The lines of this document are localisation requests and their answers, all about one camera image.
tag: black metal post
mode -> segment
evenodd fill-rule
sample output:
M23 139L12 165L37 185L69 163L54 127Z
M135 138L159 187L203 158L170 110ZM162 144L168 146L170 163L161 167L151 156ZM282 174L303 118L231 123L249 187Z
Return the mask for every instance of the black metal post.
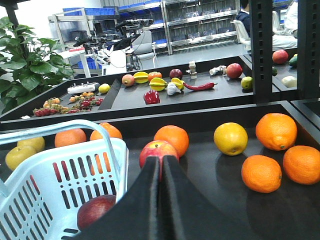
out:
M319 11L319 0L299 0L297 89L300 99L320 97Z
M270 102L272 95L272 4L249 0L253 95L256 103Z
M11 23L13 23L13 25L16 27L18 26L18 19L17 16L15 14L15 10L18 9L18 7L12 7L12 6L7 6L6 8L6 13L8 14L9 20Z

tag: lemon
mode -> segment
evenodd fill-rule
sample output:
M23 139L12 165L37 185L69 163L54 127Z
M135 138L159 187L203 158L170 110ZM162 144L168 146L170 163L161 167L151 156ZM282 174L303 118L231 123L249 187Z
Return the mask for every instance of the lemon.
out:
M248 134L238 123L226 122L215 129L213 141L222 153L235 156L247 148Z
M99 93L106 94L110 90L110 85L108 83L101 84L98 88Z
M15 170L24 160L35 155L37 151L29 145L16 146L5 156L5 163L9 169Z
M45 149L46 142L42 136L39 136L39 137L20 140L17 142L16 145L18 147L19 146L31 146L36 150L37 153L39 153Z

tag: light blue basket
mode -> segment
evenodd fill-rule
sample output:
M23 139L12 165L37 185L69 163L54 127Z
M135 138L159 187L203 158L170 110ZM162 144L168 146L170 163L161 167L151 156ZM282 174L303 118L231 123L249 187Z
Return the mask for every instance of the light blue basket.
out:
M6 133L0 135L0 144L76 128L97 130L103 139L39 152L5 183L0 180L1 240L70 239L79 232L77 212L83 203L104 194L116 194L118 201L126 193L127 146L94 122L77 119ZM106 155L108 167L103 164Z

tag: red pepper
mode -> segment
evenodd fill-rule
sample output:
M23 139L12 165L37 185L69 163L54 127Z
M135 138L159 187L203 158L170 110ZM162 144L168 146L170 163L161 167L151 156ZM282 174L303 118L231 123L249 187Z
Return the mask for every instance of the red pepper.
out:
M158 103L160 103L160 96L156 90L147 91L143 95L143 99L145 101L145 104L158 104Z
M190 90L193 91L201 91L201 90L207 90L207 89L212 89L215 85L217 85L218 83L213 83L213 82L207 82L206 84L200 85L200 86L191 86L189 84L186 84L185 82L183 82L183 85Z

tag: red apple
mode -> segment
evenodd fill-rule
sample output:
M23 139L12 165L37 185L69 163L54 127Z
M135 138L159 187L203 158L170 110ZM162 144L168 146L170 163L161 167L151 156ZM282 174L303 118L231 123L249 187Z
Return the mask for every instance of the red apple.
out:
M225 69L226 75L231 79L237 79L241 76L243 69L239 63L231 63Z
M116 204L115 195L101 195L85 202L78 210L76 220L80 231L89 227Z
M122 77L122 84L126 87L130 87L135 84L135 78L131 74L126 74Z
M160 160L159 179L161 181L163 157L166 155L172 155L176 157L178 161L180 160L177 150L167 141L163 141L163 140L151 141L144 146L144 148L140 153L140 158L139 158L140 168L142 168L145 165L147 157L159 157L159 160Z
M173 78L178 78L178 79L182 79L182 77L183 77L183 73L182 73L182 71L180 70L180 69L172 69L171 71L170 71L170 73L169 73L169 77L171 78L171 79L173 79Z
M272 54L272 60L276 64L284 64L289 58L288 53L285 50L277 50Z

